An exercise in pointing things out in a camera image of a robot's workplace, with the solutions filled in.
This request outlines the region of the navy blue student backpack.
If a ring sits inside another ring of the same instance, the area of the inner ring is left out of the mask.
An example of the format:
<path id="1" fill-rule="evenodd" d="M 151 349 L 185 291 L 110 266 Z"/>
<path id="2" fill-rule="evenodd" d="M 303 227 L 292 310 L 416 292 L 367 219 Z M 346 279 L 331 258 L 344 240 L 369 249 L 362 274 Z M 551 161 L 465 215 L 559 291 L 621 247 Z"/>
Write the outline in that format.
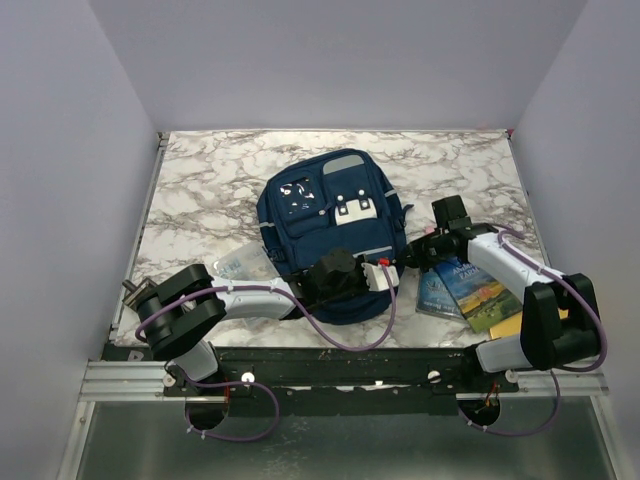
<path id="1" fill-rule="evenodd" d="M 408 209 L 368 153 L 342 149 L 271 177 L 257 202 L 257 218 L 266 253 L 283 277 L 338 248 L 367 261 L 393 261 L 407 244 Z M 390 306 L 392 292 L 334 301 L 313 315 L 333 325 L 363 322 Z"/>

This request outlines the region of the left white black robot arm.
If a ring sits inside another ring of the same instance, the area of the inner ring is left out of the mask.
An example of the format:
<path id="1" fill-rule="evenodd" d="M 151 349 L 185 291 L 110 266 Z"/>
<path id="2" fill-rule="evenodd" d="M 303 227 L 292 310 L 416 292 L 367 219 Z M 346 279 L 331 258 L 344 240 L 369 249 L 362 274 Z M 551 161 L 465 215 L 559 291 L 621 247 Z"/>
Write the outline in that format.
<path id="1" fill-rule="evenodd" d="M 189 266 L 148 290 L 135 302 L 138 340 L 152 358 L 179 367 L 201 395 L 214 393 L 222 380 L 215 349 L 204 340 L 218 323 L 264 317 L 298 319 L 341 301 L 367 294 L 373 266 L 364 255 L 338 248 L 311 267 L 263 281 L 211 276 L 202 264 Z"/>

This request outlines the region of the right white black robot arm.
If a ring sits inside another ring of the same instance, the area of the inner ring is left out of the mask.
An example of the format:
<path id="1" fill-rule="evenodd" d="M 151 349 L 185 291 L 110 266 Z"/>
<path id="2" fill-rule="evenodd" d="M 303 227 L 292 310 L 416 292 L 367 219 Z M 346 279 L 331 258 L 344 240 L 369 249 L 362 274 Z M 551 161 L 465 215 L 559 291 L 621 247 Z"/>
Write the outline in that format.
<path id="1" fill-rule="evenodd" d="M 396 257 L 408 268 L 428 270 L 456 258 L 495 278 L 522 305 L 520 332 L 475 344 L 460 367 L 460 379 L 480 392 L 496 372 L 598 369 L 608 354 L 592 281 L 547 267 L 514 247 L 521 234 L 502 225 L 475 223 L 455 195 L 432 203 L 434 231 L 411 241 Z"/>

